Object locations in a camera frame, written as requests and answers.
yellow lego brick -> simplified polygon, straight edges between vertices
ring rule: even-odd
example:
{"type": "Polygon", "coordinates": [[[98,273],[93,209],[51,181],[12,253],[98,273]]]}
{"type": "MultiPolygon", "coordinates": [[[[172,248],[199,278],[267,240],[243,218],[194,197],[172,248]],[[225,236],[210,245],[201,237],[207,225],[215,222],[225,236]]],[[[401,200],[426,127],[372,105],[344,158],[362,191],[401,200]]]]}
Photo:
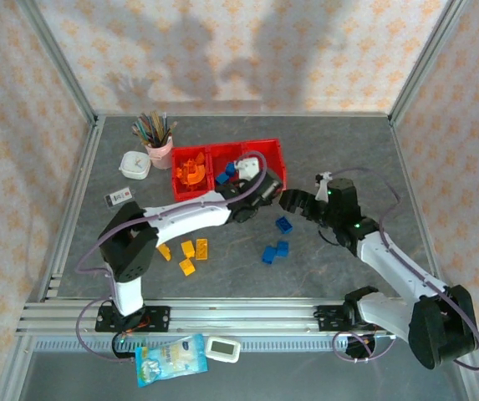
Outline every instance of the yellow lego brick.
{"type": "Polygon", "coordinates": [[[186,276],[189,276],[190,274],[194,273],[196,270],[192,264],[192,261],[190,261],[189,259],[185,259],[184,261],[181,261],[180,267],[181,267],[181,270],[183,271],[183,274],[185,274],[186,276]]]}
{"type": "Polygon", "coordinates": [[[167,245],[161,244],[157,247],[157,250],[167,261],[171,261],[171,249],[167,245]]]}
{"type": "Polygon", "coordinates": [[[192,245],[192,241],[182,242],[181,249],[186,258],[195,257],[195,247],[192,245]]]}
{"type": "Polygon", "coordinates": [[[198,238],[196,240],[196,259],[198,261],[207,260],[207,239],[198,238]]]}

red storage tray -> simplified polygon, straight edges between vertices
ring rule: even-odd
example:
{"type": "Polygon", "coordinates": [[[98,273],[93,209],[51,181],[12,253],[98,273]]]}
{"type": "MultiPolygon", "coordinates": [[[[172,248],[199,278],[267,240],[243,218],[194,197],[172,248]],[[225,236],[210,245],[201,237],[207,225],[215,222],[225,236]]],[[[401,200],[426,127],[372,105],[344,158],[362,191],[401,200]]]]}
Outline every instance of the red storage tray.
{"type": "Polygon", "coordinates": [[[203,195],[209,190],[214,190],[215,177],[224,172],[226,164],[237,160],[239,156],[249,150],[256,150],[265,156],[268,168],[280,177],[285,189],[287,184],[286,165],[283,163],[279,140],[248,140],[226,144],[187,146],[172,149],[172,189],[176,201],[187,201],[203,195]],[[206,156],[206,181],[196,190],[189,190],[176,178],[176,167],[181,167],[189,159],[195,159],[200,152],[206,156]]]}

floral wallpaper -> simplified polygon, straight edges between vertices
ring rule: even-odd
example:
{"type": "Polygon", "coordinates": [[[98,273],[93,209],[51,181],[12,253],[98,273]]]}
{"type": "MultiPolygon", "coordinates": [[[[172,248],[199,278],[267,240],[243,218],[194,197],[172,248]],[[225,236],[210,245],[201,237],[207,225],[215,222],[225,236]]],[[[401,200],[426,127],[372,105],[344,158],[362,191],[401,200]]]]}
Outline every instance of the floral wallpaper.
{"type": "Polygon", "coordinates": [[[87,130],[16,2],[0,0],[0,374],[87,130]]]}
{"type": "Polygon", "coordinates": [[[447,0],[38,4],[99,112],[388,112],[447,0]]]}
{"type": "Polygon", "coordinates": [[[470,290],[479,323],[479,0],[396,131],[441,268],[470,290]]]}

snack bag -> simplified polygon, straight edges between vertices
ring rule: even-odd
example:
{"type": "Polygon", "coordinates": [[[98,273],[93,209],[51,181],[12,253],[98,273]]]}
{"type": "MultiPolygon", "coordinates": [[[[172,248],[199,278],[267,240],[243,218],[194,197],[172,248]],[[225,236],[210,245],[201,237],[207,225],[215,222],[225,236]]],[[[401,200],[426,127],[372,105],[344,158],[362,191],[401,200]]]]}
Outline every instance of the snack bag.
{"type": "Polygon", "coordinates": [[[158,348],[137,348],[135,366],[139,387],[147,386],[156,380],[207,372],[204,337],[196,334],[158,348]]]}

pink cup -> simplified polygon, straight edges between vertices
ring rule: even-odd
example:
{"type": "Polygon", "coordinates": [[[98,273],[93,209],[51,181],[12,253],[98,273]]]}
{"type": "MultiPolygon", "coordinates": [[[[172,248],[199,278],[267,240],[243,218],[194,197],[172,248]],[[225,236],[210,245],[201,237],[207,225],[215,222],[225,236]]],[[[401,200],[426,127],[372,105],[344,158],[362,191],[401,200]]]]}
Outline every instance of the pink cup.
{"type": "Polygon", "coordinates": [[[160,148],[145,146],[152,165],[156,169],[166,170],[172,167],[172,146],[171,136],[169,136],[169,139],[166,141],[166,145],[161,146],[160,148]]]}

